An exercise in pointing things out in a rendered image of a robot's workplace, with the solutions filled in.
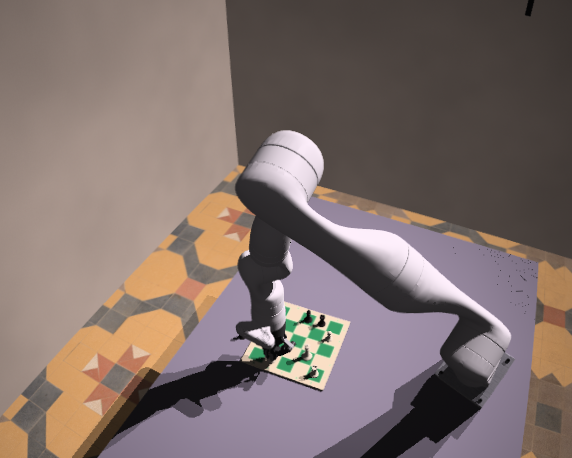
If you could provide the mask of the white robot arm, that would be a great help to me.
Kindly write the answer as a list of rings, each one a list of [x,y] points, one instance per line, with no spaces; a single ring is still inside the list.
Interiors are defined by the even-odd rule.
[[[279,131],[261,144],[239,176],[237,197],[256,216],[249,250],[238,259],[239,273],[250,291],[252,321],[239,322],[236,332],[265,349],[274,346],[271,332],[286,320],[279,280],[292,272],[289,247],[294,240],[391,311],[458,315],[440,355],[464,385],[488,388],[509,346],[509,330],[399,236],[342,227],[311,209],[307,203],[323,165],[321,152],[310,139]]]

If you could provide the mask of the green and cream chessboard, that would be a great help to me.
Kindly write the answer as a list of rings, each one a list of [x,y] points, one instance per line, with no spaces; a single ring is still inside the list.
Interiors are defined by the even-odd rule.
[[[284,302],[284,305],[287,340],[296,343],[292,351],[278,356],[275,363],[270,364],[263,354],[262,347],[251,342],[241,362],[323,391],[350,322],[323,314],[326,325],[319,327],[318,322],[322,313],[310,310],[312,322],[306,323],[304,318],[309,309],[287,302]],[[325,340],[328,331],[332,332],[333,340],[331,342]],[[312,358],[309,361],[302,358],[302,354],[305,352],[305,344],[311,346],[309,352],[312,354]],[[319,375],[316,378],[310,376],[313,365],[318,367]]]

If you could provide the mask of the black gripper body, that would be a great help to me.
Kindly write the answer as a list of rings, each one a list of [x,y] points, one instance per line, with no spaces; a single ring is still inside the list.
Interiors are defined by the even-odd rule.
[[[274,342],[275,342],[274,346],[277,346],[277,345],[284,343],[284,339],[283,339],[284,336],[287,339],[285,329],[286,329],[286,320],[285,320],[284,325],[280,329],[278,329],[274,332],[271,332],[271,334],[274,337]]]

